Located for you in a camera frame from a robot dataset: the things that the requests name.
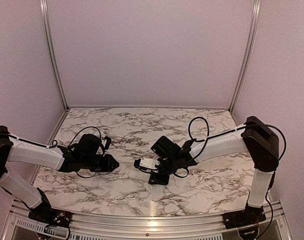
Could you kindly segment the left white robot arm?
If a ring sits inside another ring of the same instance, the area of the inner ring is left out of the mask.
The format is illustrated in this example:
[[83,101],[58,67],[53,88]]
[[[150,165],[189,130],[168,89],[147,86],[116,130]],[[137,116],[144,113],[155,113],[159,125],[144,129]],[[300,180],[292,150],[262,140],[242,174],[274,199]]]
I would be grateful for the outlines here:
[[110,173],[120,164],[106,153],[112,140],[106,136],[86,133],[78,142],[71,141],[68,146],[44,145],[11,134],[4,125],[0,126],[0,187],[14,195],[35,211],[45,223],[55,219],[52,208],[45,193],[33,187],[19,174],[6,166],[8,162],[28,163],[48,167],[61,173],[78,173],[88,170],[93,173]]

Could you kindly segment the white remote control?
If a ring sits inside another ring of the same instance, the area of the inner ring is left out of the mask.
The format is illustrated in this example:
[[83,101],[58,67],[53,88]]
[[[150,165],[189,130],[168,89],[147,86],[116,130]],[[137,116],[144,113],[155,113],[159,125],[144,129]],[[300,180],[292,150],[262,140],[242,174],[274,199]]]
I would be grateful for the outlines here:
[[134,180],[134,181],[148,183],[149,179],[150,179],[150,174],[149,173],[144,173],[144,172],[139,171],[137,169],[134,169],[134,170],[131,170],[129,172],[128,177],[131,180]]

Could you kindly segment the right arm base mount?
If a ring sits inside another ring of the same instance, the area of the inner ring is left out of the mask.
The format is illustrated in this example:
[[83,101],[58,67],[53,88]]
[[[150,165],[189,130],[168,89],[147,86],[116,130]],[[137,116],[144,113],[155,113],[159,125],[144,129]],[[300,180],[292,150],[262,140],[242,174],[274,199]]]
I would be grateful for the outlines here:
[[246,204],[243,210],[227,212],[224,213],[222,217],[227,230],[248,225],[255,225],[267,219],[263,205],[260,207],[252,207],[248,204]]

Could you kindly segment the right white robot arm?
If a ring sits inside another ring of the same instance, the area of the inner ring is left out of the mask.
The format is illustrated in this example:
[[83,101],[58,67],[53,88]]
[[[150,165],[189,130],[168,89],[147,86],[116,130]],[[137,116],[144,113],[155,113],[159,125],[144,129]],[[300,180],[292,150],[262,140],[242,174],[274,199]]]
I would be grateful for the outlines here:
[[280,140],[276,128],[263,123],[256,116],[249,116],[243,125],[205,140],[190,139],[178,146],[166,136],[161,136],[151,147],[160,164],[150,173],[150,184],[167,185],[171,174],[188,169],[221,156],[248,152],[254,163],[254,176],[247,199],[247,207],[239,219],[250,224],[259,216],[266,194],[272,184],[274,172],[279,166]]

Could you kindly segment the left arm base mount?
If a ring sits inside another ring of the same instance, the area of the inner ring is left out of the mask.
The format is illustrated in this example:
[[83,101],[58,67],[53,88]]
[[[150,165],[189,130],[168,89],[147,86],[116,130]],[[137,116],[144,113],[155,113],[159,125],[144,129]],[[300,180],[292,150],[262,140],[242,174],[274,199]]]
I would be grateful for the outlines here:
[[49,226],[68,228],[70,226],[72,213],[70,211],[52,208],[45,193],[39,188],[37,190],[40,192],[41,203],[37,207],[29,210],[28,218]]

